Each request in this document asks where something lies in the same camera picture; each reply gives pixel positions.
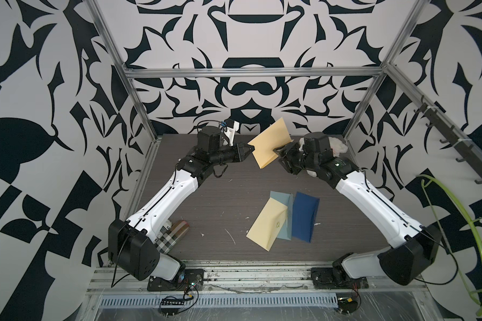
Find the wooden table surface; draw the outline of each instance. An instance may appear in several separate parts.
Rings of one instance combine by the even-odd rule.
[[[252,138],[236,135],[235,141],[249,142]],[[161,189],[175,163],[194,145],[196,135],[163,136],[139,208]],[[319,224],[314,227],[312,243],[276,239],[267,252],[246,237],[271,190],[294,195],[302,192],[320,199],[316,216]],[[221,178],[208,177],[170,218],[172,222],[180,219],[191,228],[170,254],[181,260],[331,261],[347,252],[363,253],[387,246],[373,223],[326,182],[306,171],[297,176],[289,174],[277,161],[261,170],[253,156],[229,164]]]

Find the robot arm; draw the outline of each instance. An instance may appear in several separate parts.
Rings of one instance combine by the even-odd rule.
[[[157,234],[175,209],[207,177],[213,173],[221,176],[214,171],[215,165],[242,162],[254,151],[251,145],[233,142],[238,122],[227,119],[223,125],[223,128],[205,126],[197,135],[197,145],[179,160],[163,188],[126,222],[117,219],[109,226],[109,259],[138,280],[153,275],[179,281],[179,271],[184,265],[159,253],[154,245]]]
[[[333,157],[328,136],[313,132],[275,150],[279,163],[292,174],[311,170],[330,187],[346,196],[385,236],[390,249],[351,254],[342,258],[350,278],[384,276],[407,285],[434,262],[441,234],[436,226],[426,228],[379,192],[360,169],[346,157]]]

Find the dark blue envelope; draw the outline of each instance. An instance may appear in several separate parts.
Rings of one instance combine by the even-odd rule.
[[[292,235],[310,243],[320,199],[296,192],[293,203]]]

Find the metal rail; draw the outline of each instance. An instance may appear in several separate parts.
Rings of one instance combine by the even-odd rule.
[[[386,57],[382,61],[382,64],[380,67],[384,67],[387,63],[390,63],[395,60],[395,58],[400,54],[401,48],[403,48],[405,41],[409,38],[411,35],[412,31],[416,27],[416,24],[418,23],[419,16],[423,12],[424,7],[430,3],[430,0],[416,0],[416,2],[413,4],[411,11],[409,12],[409,15],[405,19],[404,24],[400,28],[400,31],[396,35],[395,41],[391,45],[391,48],[387,52]],[[345,139],[350,138],[350,135],[352,135],[353,131],[355,128],[357,128],[357,125],[359,124],[362,115],[366,112],[366,109],[370,105],[370,101],[373,98],[373,96],[377,93],[378,89],[380,88],[380,85],[382,85],[382,82],[386,78],[385,74],[379,74],[376,78],[373,79],[372,84],[368,87],[368,90],[364,94],[364,97],[362,98],[361,102],[357,106],[357,109],[353,113],[352,119],[350,119],[350,122],[348,123],[347,128],[345,129],[343,133],[343,137]]]
[[[127,78],[373,76],[380,67],[125,69]]]
[[[139,117],[141,117],[141,122],[143,123],[143,126],[145,127],[148,135],[150,136],[152,141],[155,142],[155,139],[157,138],[157,134],[155,133],[154,127],[152,126],[152,122],[150,121],[150,119],[148,118],[148,115],[146,114],[146,109],[143,103],[141,102],[141,99],[139,98],[134,85],[132,84],[132,80],[127,78],[127,76],[125,75],[125,71],[123,70],[123,60],[120,54],[118,53],[116,44],[109,32],[109,28],[107,28],[107,23],[105,22],[105,19],[102,15],[102,11],[100,10],[98,3],[96,2],[96,0],[84,0],[84,2],[87,5],[87,9],[89,10],[89,13],[91,14],[91,17],[93,19],[93,23],[98,32],[98,35],[100,35],[100,37],[102,38],[105,49],[107,49],[107,52],[109,53],[109,56],[111,57],[112,62],[114,63],[114,66],[116,68],[116,71],[118,72],[121,82],[125,87],[127,93],[129,94],[130,98],[132,99],[132,102],[134,103],[135,111],[138,112]]]

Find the black cable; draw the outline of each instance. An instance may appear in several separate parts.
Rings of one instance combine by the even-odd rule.
[[[359,297],[359,302],[357,303],[357,308],[354,310],[354,312],[357,311],[357,310],[359,310],[359,308],[360,308],[361,305],[362,305],[362,298],[361,298],[361,295],[359,294],[359,290],[357,290],[356,287],[357,287],[357,286],[354,285],[354,286],[352,287],[352,290],[354,290],[355,293],[357,294],[357,296]]]
[[[214,167],[212,168],[212,172],[213,172],[214,176],[216,176],[216,178],[220,178],[221,176],[223,176],[223,173],[225,173],[225,170],[227,170],[227,167],[229,167],[229,164],[220,164],[220,165],[225,165],[225,167],[223,167],[223,170],[221,171],[221,174],[219,174],[219,175],[216,174],[216,170],[214,169]]]
[[[421,282],[424,282],[426,284],[431,284],[431,285],[435,285],[435,286],[444,286],[444,285],[447,285],[449,284],[451,281],[453,281],[456,276],[457,276],[457,273],[459,273],[459,263],[457,262],[457,259],[455,258],[455,255],[450,252],[450,251],[447,251],[447,249],[441,245],[441,243],[439,243],[438,241],[434,240],[432,237],[428,236],[427,234],[423,233],[423,231],[420,231],[418,230],[417,228],[415,228],[414,226],[411,226],[414,230],[416,230],[418,233],[421,233],[423,234],[426,238],[429,238],[431,241],[433,241],[434,243],[436,243],[437,245],[439,245],[441,248],[443,248],[446,252],[448,252],[448,254],[450,254],[452,256],[452,259],[453,259],[453,262],[455,263],[455,273],[453,274],[452,278],[449,279],[448,281],[444,282],[444,283],[433,283],[433,282],[428,282],[428,281],[424,281],[424,280],[420,280],[418,278],[415,278],[416,281],[421,281]]]
[[[113,288],[116,284],[118,284],[119,281],[123,280],[127,275],[129,275],[127,273],[121,279],[116,281],[116,283],[114,283],[114,280],[116,279],[116,270],[118,269],[118,262],[120,261],[121,251],[123,251],[123,247],[125,246],[125,243],[127,243],[127,239],[128,237],[125,237],[125,240],[123,240],[123,244],[121,245],[120,252],[118,252],[118,258],[116,259],[116,266],[114,267],[114,274],[112,275],[111,288]]]
[[[196,126],[198,127],[201,123],[203,122],[217,122],[217,123],[220,123],[220,124],[223,124],[223,121],[219,121],[219,120],[214,120],[214,119],[209,119],[209,120],[201,120],[198,122],[198,124],[196,124]]]
[[[179,314],[179,313],[182,313],[182,312],[188,311],[189,309],[193,308],[193,306],[198,302],[198,298],[199,298],[198,289],[196,288],[196,286],[195,286],[194,284],[191,284],[191,285],[193,286],[193,288],[194,288],[195,291],[196,291],[196,300],[193,302],[193,304],[192,304],[190,307],[187,307],[187,308],[185,308],[184,310],[175,313],[175,315],[177,315],[177,314]]]
[[[366,184],[366,188],[369,192],[370,188],[368,187],[368,179],[366,178],[366,169],[364,169],[363,172],[364,172],[364,183]]]
[[[178,165],[178,163],[175,164],[175,174],[173,175],[173,183],[172,183],[172,185],[175,184],[175,179],[177,178],[177,165]],[[146,215],[148,214],[148,212],[150,212],[150,211],[154,208],[154,206],[157,205],[157,204],[161,201],[161,199],[163,199],[164,196],[166,196],[166,194],[168,194],[168,193],[170,192],[170,190],[172,190],[172,187],[171,187],[171,186],[168,188],[168,190],[166,191],[166,193],[164,193],[164,195],[162,195],[162,197],[159,198],[159,199],[157,200],[157,202],[155,202],[155,204],[152,205],[152,207],[149,208],[149,209],[145,212],[145,214],[144,214],[143,216],[146,216]]]
[[[409,225],[409,222],[407,222],[400,214],[398,214],[387,202],[385,202],[383,199],[381,199],[375,192],[373,192],[369,187],[366,179],[366,170],[363,170],[364,172],[364,183],[366,184],[366,188],[368,192],[371,192],[373,195],[375,195],[382,203],[384,203],[390,210],[392,210],[402,221],[404,221],[407,225]]]

